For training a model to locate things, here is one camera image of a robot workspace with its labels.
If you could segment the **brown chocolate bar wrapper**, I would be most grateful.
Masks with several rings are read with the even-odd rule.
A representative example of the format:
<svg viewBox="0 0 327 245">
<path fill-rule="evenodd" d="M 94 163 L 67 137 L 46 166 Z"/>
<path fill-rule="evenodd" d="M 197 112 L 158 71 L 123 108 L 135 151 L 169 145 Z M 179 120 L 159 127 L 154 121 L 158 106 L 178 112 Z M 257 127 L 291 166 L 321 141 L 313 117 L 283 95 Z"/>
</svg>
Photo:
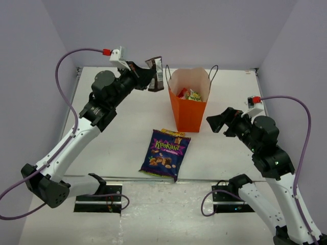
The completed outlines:
<svg viewBox="0 0 327 245">
<path fill-rule="evenodd" d="M 164 90 L 162 56 L 153 57 L 145 61 L 150 69 L 156 70 L 155 76 L 152 78 L 148 91 L 158 92 Z"/>
</svg>

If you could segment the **red gummy candy bag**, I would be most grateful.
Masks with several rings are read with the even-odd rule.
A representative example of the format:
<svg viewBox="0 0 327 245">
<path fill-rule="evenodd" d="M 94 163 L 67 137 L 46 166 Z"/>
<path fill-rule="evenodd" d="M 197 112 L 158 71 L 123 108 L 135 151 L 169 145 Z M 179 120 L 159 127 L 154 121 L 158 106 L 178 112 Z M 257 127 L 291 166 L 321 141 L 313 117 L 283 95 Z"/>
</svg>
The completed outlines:
<svg viewBox="0 0 327 245">
<path fill-rule="evenodd" d="M 189 96 L 190 96 L 190 90 L 187 88 L 183 88 L 181 92 L 177 95 L 177 97 L 182 100 L 187 100 Z"/>
</svg>

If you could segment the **green candy packet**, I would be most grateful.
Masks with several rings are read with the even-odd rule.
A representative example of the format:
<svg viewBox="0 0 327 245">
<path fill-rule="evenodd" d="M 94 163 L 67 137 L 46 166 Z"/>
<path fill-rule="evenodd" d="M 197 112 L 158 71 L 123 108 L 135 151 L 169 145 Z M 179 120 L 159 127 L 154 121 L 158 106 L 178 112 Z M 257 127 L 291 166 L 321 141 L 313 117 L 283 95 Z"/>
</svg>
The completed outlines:
<svg viewBox="0 0 327 245">
<path fill-rule="evenodd" d="M 195 91 L 193 91 L 192 89 L 189 89 L 185 92 L 185 98 L 187 100 L 192 100 L 192 101 L 197 101 L 197 102 L 201 102 L 201 95 Z"/>
</svg>

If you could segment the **orange paper bag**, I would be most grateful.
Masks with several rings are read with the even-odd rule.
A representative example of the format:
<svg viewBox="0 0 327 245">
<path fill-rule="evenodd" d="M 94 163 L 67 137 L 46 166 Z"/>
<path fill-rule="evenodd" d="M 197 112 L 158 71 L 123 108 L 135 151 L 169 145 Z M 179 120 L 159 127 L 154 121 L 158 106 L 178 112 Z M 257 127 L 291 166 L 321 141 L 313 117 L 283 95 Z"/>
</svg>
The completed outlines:
<svg viewBox="0 0 327 245">
<path fill-rule="evenodd" d="M 213 82 L 210 73 L 202 67 L 179 68 L 166 81 L 177 130 L 198 133 Z M 198 93 L 200 101 L 187 99 L 185 90 Z"/>
</svg>

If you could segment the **yellow M&M's large pack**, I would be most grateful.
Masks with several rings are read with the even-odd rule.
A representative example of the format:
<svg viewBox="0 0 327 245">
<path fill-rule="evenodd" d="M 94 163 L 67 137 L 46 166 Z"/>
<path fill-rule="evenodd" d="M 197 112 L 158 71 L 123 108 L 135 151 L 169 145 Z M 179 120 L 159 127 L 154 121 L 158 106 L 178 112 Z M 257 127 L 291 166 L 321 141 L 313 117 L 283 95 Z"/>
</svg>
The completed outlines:
<svg viewBox="0 0 327 245">
<path fill-rule="evenodd" d="M 168 129 L 161 129 L 161 132 L 169 134 L 169 135 L 173 135 L 175 137 L 184 137 L 185 136 L 184 132 L 175 132 L 175 131 L 171 131 Z"/>
</svg>

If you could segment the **purple Krokant candy bag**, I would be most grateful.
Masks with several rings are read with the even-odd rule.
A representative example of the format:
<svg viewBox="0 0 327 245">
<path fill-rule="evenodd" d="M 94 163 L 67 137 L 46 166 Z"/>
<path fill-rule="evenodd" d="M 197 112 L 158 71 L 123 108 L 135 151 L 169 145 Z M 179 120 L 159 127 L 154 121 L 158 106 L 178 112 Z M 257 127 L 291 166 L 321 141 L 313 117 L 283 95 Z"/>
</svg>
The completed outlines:
<svg viewBox="0 0 327 245">
<path fill-rule="evenodd" d="M 153 130 L 139 171 L 158 177 L 172 178 L 176 182 L 190 142 L 190 137 Z"/>
</svg>

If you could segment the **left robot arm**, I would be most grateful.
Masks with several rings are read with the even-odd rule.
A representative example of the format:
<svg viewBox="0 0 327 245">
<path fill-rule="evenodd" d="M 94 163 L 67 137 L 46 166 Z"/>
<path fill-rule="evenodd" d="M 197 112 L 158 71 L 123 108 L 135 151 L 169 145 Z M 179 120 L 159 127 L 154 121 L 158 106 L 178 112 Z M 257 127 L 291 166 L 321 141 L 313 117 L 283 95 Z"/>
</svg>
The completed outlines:
<svg viewBox="0 0 327 245">
<path fill-rule="evenodd" d="M 106 182 L 100 176 L 88 174 L 70 180 L 64 175 L 84 148 L 112 122 L 126 96 L 134 89 L 145 90 L 156 76 L 154 68 L 141 68 L 131 61 L 127 65 L 119 69 L 119 77 L 109 70 L 97 73 L 89 101 L 73 128 L 46 157 L 21 169 L 22 176 L 28 178 L 28 190 L 49 207 L 56 208 L 70 197 L 85 195 L 98 201 L 106 196 Z"/>
</svg>

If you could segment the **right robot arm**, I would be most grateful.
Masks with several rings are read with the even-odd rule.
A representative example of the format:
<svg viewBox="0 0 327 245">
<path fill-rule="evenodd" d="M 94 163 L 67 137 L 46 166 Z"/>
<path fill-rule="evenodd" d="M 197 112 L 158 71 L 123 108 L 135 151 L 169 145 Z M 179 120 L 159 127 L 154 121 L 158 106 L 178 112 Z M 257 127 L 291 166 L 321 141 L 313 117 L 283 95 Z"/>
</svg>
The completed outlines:
<svg viewBox="0 0 327 245">
<path fill-rule="evenodd" d="M 228 196 L 247 203 L 269 228 L 274 244 L 326 244 L 321 233 L 303 204 L 301 194 L 294 186 L 295 169 L 289 155 L 277 144 L 279 129 L 267 116 L 251 118 L 240 110 L 228 107 L 223 113 L 207 117 L 213 132 L 224 125 L 227 137 L 237 137 L 252 152 L 256 169 L 272 189 L 280 210 L 258 191 L 245 174 L 229 179 Z"/>
</svg>

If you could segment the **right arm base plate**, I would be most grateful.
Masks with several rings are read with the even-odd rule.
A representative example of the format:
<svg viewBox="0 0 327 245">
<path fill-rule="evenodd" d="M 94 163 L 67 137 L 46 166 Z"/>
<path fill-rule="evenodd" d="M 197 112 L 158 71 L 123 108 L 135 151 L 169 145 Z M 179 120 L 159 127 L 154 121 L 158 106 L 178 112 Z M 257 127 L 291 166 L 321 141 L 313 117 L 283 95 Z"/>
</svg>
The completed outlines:
<svg viewBox="0 0 327 245">
<path fill-rule="evenodd" d="M 231 192 L 230 184 L 226 180 L 220 180 L 212 185 L 212 190 L 224 190 Z M 251 213 L 254 210 L 245 202 L 232 197 L 224 192 L 214 192 L 212 194 L 213 208 L 216 213 Z"/>
</svg>

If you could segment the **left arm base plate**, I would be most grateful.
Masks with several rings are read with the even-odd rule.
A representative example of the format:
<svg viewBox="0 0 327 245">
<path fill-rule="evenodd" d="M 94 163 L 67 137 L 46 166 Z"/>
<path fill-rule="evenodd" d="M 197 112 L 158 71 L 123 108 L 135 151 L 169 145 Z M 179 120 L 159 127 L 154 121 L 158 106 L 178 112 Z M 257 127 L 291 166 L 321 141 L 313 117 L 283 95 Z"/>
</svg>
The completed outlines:
<svg viewBox="0 0 327 245">
<path fill-rule="evenodd" d="M 122 197 L 84 197 L 75 200 L 74 212 L 121 213 Z"/>
</svg>

